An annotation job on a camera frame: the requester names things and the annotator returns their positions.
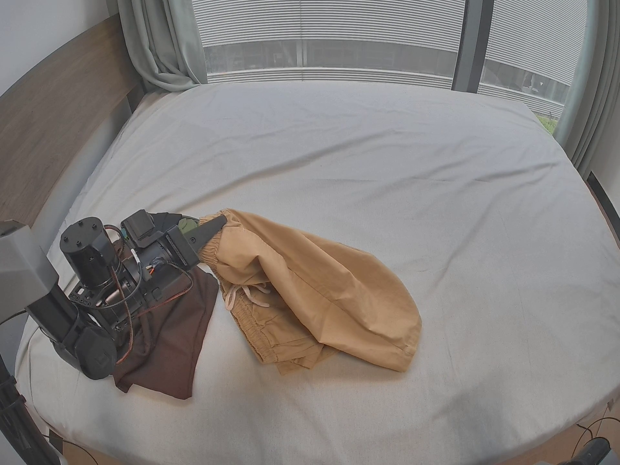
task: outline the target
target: brown garment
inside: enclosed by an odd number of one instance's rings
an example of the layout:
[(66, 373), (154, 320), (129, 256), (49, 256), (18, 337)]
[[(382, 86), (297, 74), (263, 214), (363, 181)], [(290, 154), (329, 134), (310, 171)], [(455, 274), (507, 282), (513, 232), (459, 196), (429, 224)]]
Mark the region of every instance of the brown garment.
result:
[(379, 260), (258, 215), (220, 213), (227, 224), (198, 256), (220, 280), (227, 308), (262, 363), (285, 374), (341, 350), (408, 368), (422, 322), (405, 286)]
[[(134, 321), (133, 349), (114, 370), (114, 383), (123, 391), (132, 384), (163, 392), (178, 399), (191, 396), (194, 370), (206, 328), (218, 295), (218, 282), (195, 267), (193, 288), (182, 297), (162, 305)], [(181, 276), (163, 298), (182, 291), (189, 283)], [(127, 352), (128, 338), (119, 353)]]

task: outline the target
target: gray-green curtain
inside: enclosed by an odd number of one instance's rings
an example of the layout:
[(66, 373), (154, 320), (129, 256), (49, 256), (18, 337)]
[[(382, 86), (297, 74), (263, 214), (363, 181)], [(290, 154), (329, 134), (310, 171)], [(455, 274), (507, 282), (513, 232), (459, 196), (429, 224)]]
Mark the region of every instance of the gray-green curtain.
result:
[(584, 47), (554, 136), (586, 178), (620, 87), (620, 0), (588, 0)]
[(191, 0), (108, 0), (118, 5), (131, 62), (146, 87), (182, 91), (206, 83)]

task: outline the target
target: drawstring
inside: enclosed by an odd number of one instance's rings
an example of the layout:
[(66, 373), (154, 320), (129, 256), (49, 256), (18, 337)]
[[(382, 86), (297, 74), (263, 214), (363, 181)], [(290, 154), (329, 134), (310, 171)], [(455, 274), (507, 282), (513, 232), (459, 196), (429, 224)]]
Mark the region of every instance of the drawstring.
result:
[(268, 307), (268, 303), (263, 303), (262, 301), (257, 300), (250, 294), (250, 286), (258, 289), (261, 293), (271, 293), (271, 291), (269, 291), (266, 287), (259, 286), (258, 284), (234, 284), (232, 288), (228, 290), (228, 293), (226, 293), (226, 297), (224, 298), (224, 305), (226, 305), (226, 310), (230, 311), (233, 309), (234, 301), (237, 298), (237, 291), (239, 290), (243, 290), (248, 300), (250, 300), (254, 305)]

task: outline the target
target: bed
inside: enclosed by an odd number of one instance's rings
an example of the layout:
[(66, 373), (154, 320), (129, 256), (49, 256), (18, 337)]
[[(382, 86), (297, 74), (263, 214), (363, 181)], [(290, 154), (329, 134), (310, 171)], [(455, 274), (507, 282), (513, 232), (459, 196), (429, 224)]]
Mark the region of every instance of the bed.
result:
[[(226, 207), (398, 274), (423, 321), (407, 373), (340, 353), (280, 376), (219, 298), (193, 397), (124, 394), (61, 361), (29, 319), (16, 376), (41, 426), (127, 464), (492, 464), (620, 392), (620, 251), (523, 104), (319, 81), (153, 93), (59, 232), (89, 215)], [(56, 245), (49, 256), (70, 285)]]

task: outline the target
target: headboard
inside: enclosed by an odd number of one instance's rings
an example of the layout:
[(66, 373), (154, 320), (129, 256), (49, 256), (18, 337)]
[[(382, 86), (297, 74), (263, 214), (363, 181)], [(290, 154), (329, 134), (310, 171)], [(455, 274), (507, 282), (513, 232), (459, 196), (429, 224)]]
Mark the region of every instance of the headboard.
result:
[(44, 58), (0, 97), (0, 221), (32, 226), (90, 136), (141, 90), (118, 14)]

